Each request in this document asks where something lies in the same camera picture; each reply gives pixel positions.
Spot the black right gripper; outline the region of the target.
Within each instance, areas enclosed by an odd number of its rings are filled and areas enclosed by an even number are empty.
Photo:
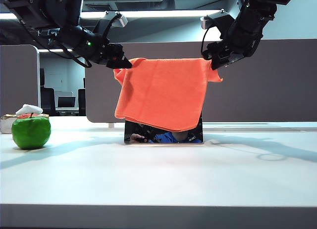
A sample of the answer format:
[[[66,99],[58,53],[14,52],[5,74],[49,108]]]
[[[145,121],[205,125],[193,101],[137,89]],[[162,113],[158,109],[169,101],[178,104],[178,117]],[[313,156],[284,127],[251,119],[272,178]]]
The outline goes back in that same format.
[[[207,49],[203,51],[203,58],[211,60],[211,69],[216,70],[221,67],[227,67],[245,57],[245,53],[234,52],[224,41],[212,42],[207,44]]]

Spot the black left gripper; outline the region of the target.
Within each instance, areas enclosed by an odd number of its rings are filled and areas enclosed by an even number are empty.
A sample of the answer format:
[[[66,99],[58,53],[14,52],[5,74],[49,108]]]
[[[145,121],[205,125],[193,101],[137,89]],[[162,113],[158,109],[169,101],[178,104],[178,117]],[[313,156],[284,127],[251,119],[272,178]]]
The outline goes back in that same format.
[[[111,69],[131,68],[132,63],[125,57],[123,45],[107,44],[99,51],[98,64]]]

